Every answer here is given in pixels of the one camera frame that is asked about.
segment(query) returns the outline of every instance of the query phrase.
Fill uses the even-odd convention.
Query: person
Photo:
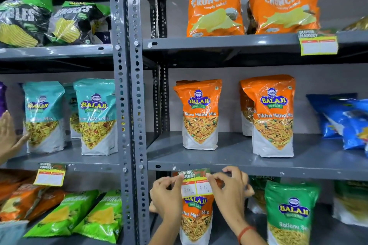
[[[15,157],[29,138],[27,134],[18,140],[13,118],[8,111],[3,113],[0,118],[0,166]]]
[[[250,227],[245,219],[245,199],[254,194],[248,184],[248,175],[238,167],[223,168],[223,173],[210,174],[206,177],[211,185],[214,199],[235,236],[241,236],[241,245],[267,245],[257,231]],[[155,210],[163,222],[154,233],[149,245],[172,245],[180,230],[182,218],[182,182],[184,175],[162,177],[156,180],[150,190]],[[216,179],[225,183],[224,188],[218,187]],[[167,188],[174,184],[172,190]]]

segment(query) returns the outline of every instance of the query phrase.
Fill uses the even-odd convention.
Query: balaji wafers logo
[[[29,102],[27,103],[27,108],[29,110],[42,111],[48,108],[50,103],[46,101],[46,96],[42,95],[37,98],[37,102]]]
[[[298,198],[290,198],[289,203],[283,203],[278,206],[278,210],[287,217],[298,219],[308,218],[310,211],[308,208],[301,206]]]
[[[195,207],[201,209],[204,206],[208,199],[204,196],[190,196],[184,199],[184,201],[188,204],[189,207]]]
[[[108,105],[101,101],[101,95],[96,93],[91,96],[90,100],[81,102],[80,108],[84,109],[84,112],[103,112],[108,108]]]
[[[192,107],[192,109],[205,109],[209,103],[211,103],[211,99],[209,97],[203,96],[203,93],[200,89],[197,89],[194,92],[194,97],[191,97],[188,100],[188,104]]]
[[[267,90],[268,96],[262,96],[260,98],[260,102],[267,106],[269,109],[272,108],[279,108],[282,109],[287,103],[288,99],[284,96],[277,96],[276,95],[277,90],[273,87],[269,88]]]

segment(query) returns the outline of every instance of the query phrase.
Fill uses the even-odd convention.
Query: forearm
[[[249,224],[244,220],[237,221],[237,223],[233,224],[232,231],[238,237],[242,230],[248,226]],[[241,245],[267,245],[264,239],[253,229],[247,230],[242,235],[240,243]]]
[[[173,245],[180,229],[180,219],[163,219],[149,245]]]

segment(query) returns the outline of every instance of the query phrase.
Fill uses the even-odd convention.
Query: bright green chip bag
[[[309,183],[288,185],[267,181],[264,197],[268,244],[309,244],[319,194],[320,188]]]
[[[116,244],[122,229],[121,191],[109,191],[73,230],[90,238]]]
[[[72,230],[86,216],[98,195],[98,190],[66,195],[62,203],[30,229],[24,237],[71,235]]]

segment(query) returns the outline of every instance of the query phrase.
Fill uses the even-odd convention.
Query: red bracelet
[[[249,230],[249,229],[253,229],[253,230],[256,230],[256,228],[255,227],[252,227],[252,226],[247,226],[246,228],[244,228],[241,232],[240,232],[240,234],[238,235],[238,242],[239,242],[239,244],[240,244],[240,240],[242,239],[242,236],[244,235],[244,233],[246,233],[247,232],[247,230]]]

